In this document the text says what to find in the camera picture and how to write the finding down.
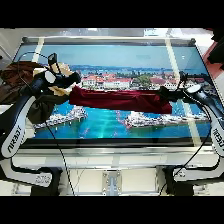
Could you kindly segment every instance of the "brand logo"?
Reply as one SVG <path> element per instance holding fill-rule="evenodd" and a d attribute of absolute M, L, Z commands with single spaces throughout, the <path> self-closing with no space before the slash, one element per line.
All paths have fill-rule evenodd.
<path fill-rule="evenodd" d="M 12 152 L 12 150 L 13 150 L 13 148 L 14 148 L 14 146 L 15 146 L 15 144 L 16 144 L 19 136 L 20 136 L 20 133 L 21 133 L 21 128 L 18 126 L 17 130 L 16 130 L 16 133 L 13 136 L 13 138 L 12 138 L 12 140 L 11 140 L 9 146 L 8 146 L 8 150 L 9 150 L 10 153 Z"/>
<path fill-rule="evenodd" d="M 223 147 L 224 146 L 224 140 L 222 139 L 222 136 L 219 134 L 219 131 L 218 131 L 217 128 L 213 130 L 213 134 L 214 134 L 215 139 L 218 142 L 219 146 Z"/>

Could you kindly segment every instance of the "black cable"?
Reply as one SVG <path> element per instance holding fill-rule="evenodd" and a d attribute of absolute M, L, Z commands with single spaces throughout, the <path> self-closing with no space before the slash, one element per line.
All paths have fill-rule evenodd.
<path fill-rule="evenodd" d="M 202 142 L 202 144 L 201 144 L 201 146 L 198 148 L 198 150 L 193 154 L 193 156 L 191 156 L 191 158 L 183 165 L 183 167 L 181 167 L 174 175 L 173 175 L 173 178 L 183 169 L 183 168 L 186 168 L 186 166 L 187 166 L 187 164 L 198 154 L 198 152 L 201 150 L 201 148 L 204 146 L 204 144 L 206 143 L 206 141 L 208 140 L 208 137 L 209 137 L 209 135 L 210 135 L 210 133 L 211 133 L 211 127 L 210 127 L 210 129 L 209 129 L 209 132 L 208 132 L 208 134 L 207 134 L 207 136 L 206 136 L 206 138 L 204 139 L 204 141 Z M 161 190 L 160 190 L 160 193 L 159 193 L 159 196 L 161 195 L 161 193 L 162 193 L 162 191 L 163 191 L 163 189 L 164 189 L 164 187 L 167 185 L 167 183 L 165 183 L 164 185 L 163 185 L 163 187 L 161 188 Z"/>
<path fill-rule="evenodd" d="M 18 64 L 17 64 L 17 72 L 18 72 L 19 78 L 26 84 L 26 86 L 29 87 L 31 93 L 33 93 L 32 88 L 30 87 L 30 85 L 29 85 L 29 84 L 28 84 L 28 83 L 21 77 L 21 75 L 19 74 L 19 62 L 20 62 L 20 59 L 21 59 L 25 54 L 28 54 L 28 53 L 39 54 L 39 53 L 32 52 L 32 51 L 30 51 L 30 52 L 26 52 L 26 53 L 22 54 L 22 55 L 19 57 L 18 61 L 17 61 L 17 62 L 18 62 Z M 42 113 L 43 113 L 43 104 L 42 104 L 42 103 L 40 103 L 40 104 L 41 104 L 41 111 L 42 111 Z M 53 138 L 54 138 L 54 140 L 55 140 L 55 142 L 56 142 L 56 145 L 57 145 L 57 147 L 58 147 L 58 149 L 59 149 L 59 151 L 60 151 L 60 153 L 61 153 L 61 155 L 62 155 L 62 158 L 63 158 L 63 160 L 64 160 L 64 164 L 65 164 L 66 173 L 67 173 L 67 176 L 68 176 L 68 181 L 69 181 L 70 187 L 71 187 L 71 189 L 72 189 L 72 193 L 73 193 L 73 195 L 75 196 L 75 192 L 74 192 L 74 189 L 73 189 L 73 187 L 72 187 L 72 183 L 71 183 L 71 180 L 70 180 L 70 175 L 69 175 L 69 172 L 68 172 L 67 163 L 66 163 L 64 154 L 63 154 L 63 152 L 62 152 L 62 150 L 61 150 L 61 148 L 60 148 L 60 146 L 59 146 L 59 144 L 58 144 L 58 141 L 57 141 L 57 139 L 55 138 L 53 132 L 51 131 L 51 129 L 50 129 L 49 126 L 47 125 L 46 120 L 44 121 L 44 123 L 46 124 L 46 127 L 48 128 L 48 130 L 50 131 L 51 135 L 53 136 Z"/>

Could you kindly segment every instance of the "red cloth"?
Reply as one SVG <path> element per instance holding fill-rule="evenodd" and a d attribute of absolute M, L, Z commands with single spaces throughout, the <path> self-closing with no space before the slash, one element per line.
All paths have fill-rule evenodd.
<path fill-rule="evenodd" d="M 94 91 L 75 86 L 69 103 L 77 106 L 103 108 L 110 110 L 129 110 L 136 112 L 170 114 L 172 107 L 161 100 L 153 90 Z"/>

